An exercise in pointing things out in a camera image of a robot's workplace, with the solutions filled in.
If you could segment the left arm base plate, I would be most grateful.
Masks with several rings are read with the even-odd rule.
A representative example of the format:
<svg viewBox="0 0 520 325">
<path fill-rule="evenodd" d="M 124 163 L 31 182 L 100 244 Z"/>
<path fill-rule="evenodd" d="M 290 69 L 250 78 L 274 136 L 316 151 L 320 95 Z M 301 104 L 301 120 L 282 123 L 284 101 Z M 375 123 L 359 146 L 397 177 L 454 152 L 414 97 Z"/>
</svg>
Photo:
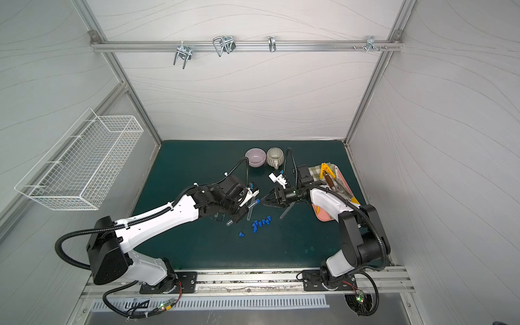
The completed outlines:
<svg viewBox="0 0 520 325">
<path fill-rule="evenodd" d="M 156 285 L 142 284 L 139 293 L 141 295 L 194 293 L 197 281 L 197 272 L 176 272 L 174 276 L 168 275 Z"/>
</svg>

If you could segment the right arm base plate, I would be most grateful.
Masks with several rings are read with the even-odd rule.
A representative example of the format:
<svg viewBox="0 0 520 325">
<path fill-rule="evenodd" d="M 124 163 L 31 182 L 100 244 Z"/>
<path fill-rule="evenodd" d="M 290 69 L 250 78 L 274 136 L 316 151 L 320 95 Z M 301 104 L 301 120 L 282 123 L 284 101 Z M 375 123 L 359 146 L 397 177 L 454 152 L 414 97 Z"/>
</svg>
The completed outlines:
<svg viewBox="0 0 520 325">
<path fill-rule="evenodd" d="M 345 275 L 333 277 L 324 269 L 305 269 L 296 275 L 303 284 L 305 292 L 354 292 L 357 289 L 356 280 Z"/>
</svg>

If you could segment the test tube nine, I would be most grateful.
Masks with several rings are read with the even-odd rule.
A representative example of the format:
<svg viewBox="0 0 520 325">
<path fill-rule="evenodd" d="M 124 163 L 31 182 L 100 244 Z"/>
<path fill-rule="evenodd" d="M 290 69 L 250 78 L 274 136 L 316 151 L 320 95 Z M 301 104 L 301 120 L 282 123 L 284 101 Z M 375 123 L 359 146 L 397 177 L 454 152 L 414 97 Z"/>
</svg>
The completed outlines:
<svg viewBox="0 0 520 325">
<path fill-rule="evenodd" d="M 259 203 L 261 202 L 260 199 L 256 199 L 254 202 L 252 202 L 251 204 L 248 205 L 248 210 L 252 210 L 256 205 L 258 205 Z"/>
</svg>

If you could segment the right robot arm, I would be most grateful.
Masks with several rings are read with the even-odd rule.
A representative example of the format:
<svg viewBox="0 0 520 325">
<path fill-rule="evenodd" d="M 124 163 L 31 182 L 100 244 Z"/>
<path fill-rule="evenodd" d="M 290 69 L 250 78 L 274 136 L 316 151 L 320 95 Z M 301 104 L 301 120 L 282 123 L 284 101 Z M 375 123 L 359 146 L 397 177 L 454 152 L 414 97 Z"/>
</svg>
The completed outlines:
<svg viewBox="0 0 520 325">
<path fill-rule="evenodd" d="M 384 270 L 391 247 L 376 208 L 355 200 L 340 173 L 327 164 L 322 165 L 318 177 L 305 165 L 296 169 L 295 177 L 291 184 L 283 172 L 272 172 L 269 178 L 276 187 L 262 201 L 266 206 L 286 209 L 306 201 L 318 217 L 326 215 L 337 222 L 341 248 L 320 267 L 322 285 L 335 290 L 358 272 Z"/>
</svg>

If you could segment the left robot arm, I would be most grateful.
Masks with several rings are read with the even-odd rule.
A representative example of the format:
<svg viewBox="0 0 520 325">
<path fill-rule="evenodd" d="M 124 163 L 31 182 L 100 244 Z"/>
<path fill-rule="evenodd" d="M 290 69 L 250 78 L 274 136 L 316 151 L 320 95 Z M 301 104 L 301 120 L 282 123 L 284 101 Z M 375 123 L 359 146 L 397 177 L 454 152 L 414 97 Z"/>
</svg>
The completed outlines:
<svg viewBox="0 0 520 325">
<path fill-rule="evenodd" d="M 112 220 L 103 217 L 92 229 L 70 232 L 58 238 L 54 249 L 59 258 L 76 268 L 90 271 L 96 285 L 120 278 L 158 286 L 173 280 L 176 274 L 164 258 L 138 253 L 136 248 L 146 241 L 173 228 L 217 214 L 227 215 L 238 223 L 248 212 L 258 195 L 254 184 L 226 175 L 210 184 L 193 184 L 172 202 L 139 215 Z M 65 253 L 63 244 L 72 238 L 88 236 L 88 262 L 82 263 Z"/>
</svg>

